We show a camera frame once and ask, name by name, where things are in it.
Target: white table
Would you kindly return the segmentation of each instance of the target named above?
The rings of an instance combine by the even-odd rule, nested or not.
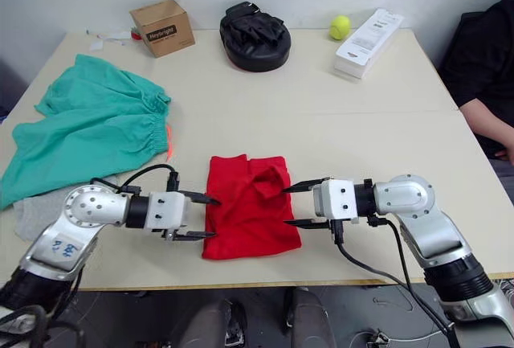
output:
[[[217,31],[195,33],[197,45],[154,59],[144,47],[105,44],[94,52],[145,76],[173,97],[171,164],[181,187],[205,190],[210,157],[246,153],[285,156],[293,181],[333,176],[387,181],[422,175],[439,206],[455,221],[493,277],[513,276],[509,258],[514,208],[453,101],[410,31],[401,31],[367,79],[349,82],[331,73],[337,44],[321,31],[293,31],[292,56],[280,70],[241,72],[224,58]],[[68,35],[15,110],[0,126],[0,172],[15,152],[10,131],[37,121],[33,109],[90,39]],[[159,155],[151,163],[164,162]],[[127,178],[131,173],[120,176]],[[145,191],[162,190],[165,173],[141,178]],[[204,208],[193,205],[190,230],[203,229]],[[296,218],[313,216],[312,196],[293,195]],[[0,281],[7,280],[28,243],[14,233],[14,213],[0,213]],[[83,289],[163,289],[246,285],[369,284],[375,276],[348,263],[328,231],[300,231],[301,249],[279,256],[203,260],[201,243],[166,243],[159,235],[108,227],[88,261]],[[387,228],[347,225],[348,250],[401,276]],[[410,272],[422,272],[410,255]]]

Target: black cable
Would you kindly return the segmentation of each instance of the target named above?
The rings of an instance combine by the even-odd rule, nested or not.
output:
[[[103,184],[105,186],[109,186],[114,190],[120,189],[120,187],[118,185],[115,185],[114,183],[110,183],[109,181],[106,181],[105,179],[102,179],[102,178],[91,178],[91,180],[89,181],[89,184],[94,185],[95,182],[100,182],[101,184]]]
[[[125,182],[123,182],[123,185],[118,188],[117,193],[121,192],[121,187],[128,186],[130,183],[132,183],[136,178],[139,178],[141,175],[148,173],[149,171],[155,170],[155,169],[168,169],[172,173],[176,173],[175,169],[170,166],[166,165],[165,163],[161,163],[159,165],[153,165],[149,167],[145,167],[143,170],[137,171],[132,177],[127,179]]]
[[[66,330],[70,330],[75,333],[75,346],[78,348],[86,347],[86,335],[84,331],[75,324],[72,324],[68,321],[50,321],[48,325],[48,329],[51,330],[53,328],[64,328]]]
[[[387,224],[390,226],[390,228],[393,230],[393,233],[394,233],[394,238],[396,239],[396,244],[398,246],[398,253],[400,254],[400,261],[402,262],[402,269],[403,269],[403,275],[405,277],[405,282],[407,284],[407,288],[410,292],[410,294],[412,295],[412,297],[416,300],[416,302],[418,303],[418,305],[425,311],[425,312],[430,312],[434,315],[434,317],[436,317],[439,322],[440,322],[440,325],[436,323],[437,327],[442,331],[444,332],[443,329],[446,330],[446,332],[448,331],[448,328],[447,326],[445,325],[445,321],[434,311],[434,309],[432,309],[425,301],[421,301],[422,298],[414,291],[413,287],[412,287],[412,284],[410,283],[410,276],[409,276],[409,271],[407,270],[407,263],[405,261],[405,254],[403,253],[403,246],[402,246],[402,241],[400,240],[400,233],[398,232],[398,229],[396,228],[396,226],[394,225],[394,223],[392,223],[391,221],[389,221],[388,219],[386,220]]]
[[[9,313],[7,316],[0,318],[0,325],[13,321],[24,314],[34,316],[34,328],[29,333],[20,335],[19,337],[1,345],[0,348],[8,348],[29,337],[31,338],[29,345],[30,348],[39,348],[43,344],[47,331],[48,320],[47,312],[45,312],[45,309],[40,305],[29,305],[17,309],[13,313]]]
[[[82,272],[84,270],[84,267],[82,267],[79,271],[79,274],[77,275],[77,278],[75,280],[75,286],[71,290],[71,292],[67,295],[61,297],[61,300],[59,301],[59,304],[57,307],[55,307],[55,312],[52,315],[52,320],[57,320],[61,314],[63,314],[64,310],[71,304],[73,299],[75,298],[77,292],[79,291],[79,285],[82,281]]]
[[[337,247],[339,248],[339,251],[341,252],[341,254],[343,256],[345,256],[345,258],[348,261],[350,261],[352,264],[355,264],[359,268],[363,268],[364,270],[367,270],[368,272],[378,274],[379,276],[387,277],[390,280],[396,282],[398,285],[402,286],[405,290],[409,291],[410,295],[416,300],[416,302],[418,302],[418,300],[419,300],[419,302],[421,302],[423,304],[420,306],[422,307],[423,311],[425,311],[426,315],[433,321],[433,323],[435,323],[437,325],[437,327],[441,330],[441,332],[443,334],[445,334],[445,335],[447,334],[447,328],[444,326],[444,323],[441,323],[441,321],[434,314],[432,314],[430,311],[428,311],[430,306],[422,298],[419,298],[415,294],[415,292],[411,292],[409,290],[409,287],[406,284],[404,284],[398,278],[396,278],[395,276],[393,276],[387,272],[383,272],[382,270],[372,268],[369,265],[366,265],[366,264],[360,262],[359,260],[356,260],[345,250],[345,247],[343,246],[343,244],[337,244]]]

